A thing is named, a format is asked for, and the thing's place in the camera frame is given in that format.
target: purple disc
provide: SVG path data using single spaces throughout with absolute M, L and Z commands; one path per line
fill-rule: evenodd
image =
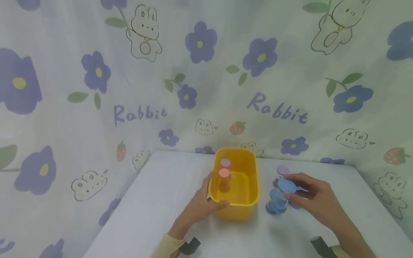
M 220 164 L 221 164 L 221 166 L 226 168 L 226 167 L 229 167 L 231 165 L 231 161 L 229 159 L 221 159 Z
M 286 166 L 284 166 L 284 165 L 278 165 L 278 166 L 277 166 L 277 172 L 278 172 L 278 174 L 280 174 L 280 175 L 288 175 L 289 170 L 288 170 L 288 168 L 287 168 Z

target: rabbit cartoon print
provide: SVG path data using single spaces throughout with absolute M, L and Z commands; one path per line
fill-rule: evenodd
M 159 28 L 155 8 L 146 8 L 144 5 L 136 7 L 131 28 L 126 32 L 126 36 L 132 42 L 133 57 L 155 62 L 156 55 L 162 53 L 162 47 L 158 42 Z
M 333 12 L 323 16 L 318 24 L 319 33 L 311 43 L 311 48 L 325 55 L 333 53 L 342 44 L 347 44 L 353 35 L 354 27 L 362 18 L 370 0 L 342 0 Z

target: green leaf print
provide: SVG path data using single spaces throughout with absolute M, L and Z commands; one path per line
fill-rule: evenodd
M 100 96 L 98 93 L 95 93 L 95 106 L 98 110 L 100 110 Z
M 352 73 L 348 75 L 344 80 L 341 82 L 343 84 L 353 83 L 356 80 L 360 79 L 363 75 L 361 73 Z
M 303 6 L 303 10 L 311 14 L 322 14 L 328 11 L 330 7 L 323 2 L 309 3 Z
M 327 87 L 325 88 L 327 97 L 331 97 L 331 95 L 333 95 L 336 88 L 337 88 L 337 83 L 335 81 L 333 80 L 328 81 Z
M 183 82 L 183 80 L 185 80 L 185 74 L 183 74 L 183 73 L 178 73 L 178 74 L 175 76 L 175 82 L 176 82 L 176 83 L 181 83 L 181 82 Z
M 74 92 L 69 94 L 67 100 L 72 103 L 82 103 L 87 97 L 89 96 L 88 93 L 84 92 Z
M 242 84 L 244 84 L 246 79 L 247 79 L 247 73 L 241 74 L 240 79 L 238 80 L 238 85 L 241 86 Z
M 173 92 L 173 84 L 170 80 L 165 81 L 165 88 L 172 93 Z
M 17 153 L 17 145 L 10 145 L 0 148 L 0 170 L 10 165 Z
M 227 70 L 227 72 L 229 72 L 230 74 L 235 74 L 235 73 L 237 73 L 237 72 L 239 72 L 240 71 L 240 69 L 238 68 L 238 66 L 235 66 L 235 65 L 230 65 L 230 66 L 228 66 L 227 68 L 226 68 L 226 70 Z
M 126 22 L 119 18 L 108 18 L 105 23 L 115 28 L 125 28 L 127 26 Z

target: cartoon bunny face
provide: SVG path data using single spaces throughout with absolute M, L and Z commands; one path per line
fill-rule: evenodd
M 131 22 L 132 29 L 144 38 L 156 40 L 159 36 L 156 10 L 139 5 L 135 10 L 135 17 Z
M 195 126 L 195 132 L 200 135 L 212 135 L 214 133 L 214 128 L 216 129 L 216 127 L 212 127 L 209 120 L 198 119 L 197 125 Z
M 339 25 L 349 28 L 356 25 L 370 0 L 344 0 L 336 5 L 332 17 Z
M 138 152 L 136 157 L 132 160 L 132 163 L 135 165 L 135 169 L 139 170 L 146 163 L 148 157 L 149 151 Z
M 354 129 L 346 129 L 342 134 L 336 137 L 336 141 L 341 145 L 352 149 L 362 149 L 367 145 L 367 138 L 367 133 L 358 132 Z
M 390 197 L 400 199 L 403 194 L 403 188 L 406 186 L 406 181 L 394 173 L 387 173 L 379 179 L 379 185 Z
M 82 176 L 82 179 L 74 180 L 71 187 L 77 201 L 86 201 L 100 192 L 106 183 L 106 177 L 98 176 L 95 171 L 88 171 Z
M 254 153 L 259 152 L 259 148 L 255 144 L 255 142 L 244 143 L 243 145 L 241 145 L 241 149 L 249 149 Z

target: pink disc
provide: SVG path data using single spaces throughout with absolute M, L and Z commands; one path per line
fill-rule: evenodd
M 229 159 L 221 159 L 220 164 L 221 166 L 227 168 L 231 165 L 231 161 Z
M 221 168 L 218 172 L 218 175 L 222 178 L 227 178 L 230 176 L 230 171 L 226 168 Z

